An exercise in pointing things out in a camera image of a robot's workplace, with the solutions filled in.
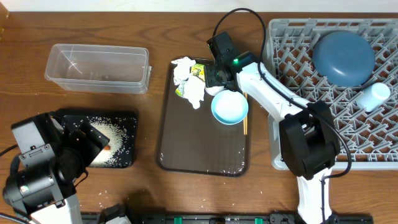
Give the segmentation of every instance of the dish rack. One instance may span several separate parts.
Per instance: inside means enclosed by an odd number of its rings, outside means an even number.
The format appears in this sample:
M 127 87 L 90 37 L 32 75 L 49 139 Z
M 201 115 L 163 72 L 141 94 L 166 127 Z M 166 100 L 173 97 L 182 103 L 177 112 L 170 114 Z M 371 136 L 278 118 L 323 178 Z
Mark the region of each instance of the dish rack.
M 367 40 L 375 53 L 373 74 L 361 86 L 330 83 L 313 66 L 315 44 L 338 30 L 354 32 Z M 398 19 L 273 19 L 267 28 L 263 57 L 271 73 L 290 90 L 311 102 L 325 101 L 335 117 L 336 129 L 351 151 L 352 169 L 398 169 Z M 355 101 L 376 82 L 391 89 L 390 98 L 367 113 Z M 279 127 L 269 116 L 272 165 L 287 169 L 280 156 Z M 335 169 L 347 166 L 341 147 Z

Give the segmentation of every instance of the dark blue bowl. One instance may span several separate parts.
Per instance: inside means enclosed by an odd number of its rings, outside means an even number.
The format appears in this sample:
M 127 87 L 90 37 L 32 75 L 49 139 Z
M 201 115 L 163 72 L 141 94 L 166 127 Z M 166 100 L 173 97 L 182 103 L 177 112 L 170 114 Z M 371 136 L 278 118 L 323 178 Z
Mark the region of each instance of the dark blue bowl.
M 326 35 L 315 46 L 312 61 L 320 75 L 338 86 L 358 86 L 372 75 L 374 51 L 361 36 L 337 31 Z

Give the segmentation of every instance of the blue bowl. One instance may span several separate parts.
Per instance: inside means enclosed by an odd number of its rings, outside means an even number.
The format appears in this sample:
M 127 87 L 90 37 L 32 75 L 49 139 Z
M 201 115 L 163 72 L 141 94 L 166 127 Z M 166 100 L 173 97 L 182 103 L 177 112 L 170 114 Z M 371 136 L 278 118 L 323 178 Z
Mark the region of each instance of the blue bowl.
M 361 36 L 347 31 L 326 35 L 316 45 L 312 61 L 320 75 L 338 86 L 358 86 L 372 75 L 374 51 Z
M 211 102 L 213 116 L 225 125 L 238 124 L 246 117 L 248 111 L 248 101 L 239 92 L 224 90 Z

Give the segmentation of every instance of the chopsticks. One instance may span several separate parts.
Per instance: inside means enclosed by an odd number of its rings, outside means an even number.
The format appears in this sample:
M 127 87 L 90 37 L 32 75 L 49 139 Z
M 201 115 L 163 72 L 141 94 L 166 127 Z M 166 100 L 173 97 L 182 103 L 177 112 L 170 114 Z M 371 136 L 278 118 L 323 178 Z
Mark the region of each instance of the chopsticks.
M 246 100 L 248 99 L 248 94 L 247 93 L 243 93 L 244 97 L 246 98 Z M 243 119 L 243 134 L 247 135 L 248 134 L 248 116 L 246 115 Z

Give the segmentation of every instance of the green clip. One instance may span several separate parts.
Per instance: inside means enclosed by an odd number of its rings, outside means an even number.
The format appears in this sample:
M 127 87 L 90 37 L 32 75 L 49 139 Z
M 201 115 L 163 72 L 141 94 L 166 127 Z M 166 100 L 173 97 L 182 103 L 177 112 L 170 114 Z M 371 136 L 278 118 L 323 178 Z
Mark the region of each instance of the green clip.
M 174 217 L 174 224 L 182 224 L 182 218 L 181 217 Z
M 255 218 L 254 224 L 262 224 L 262 218 Z

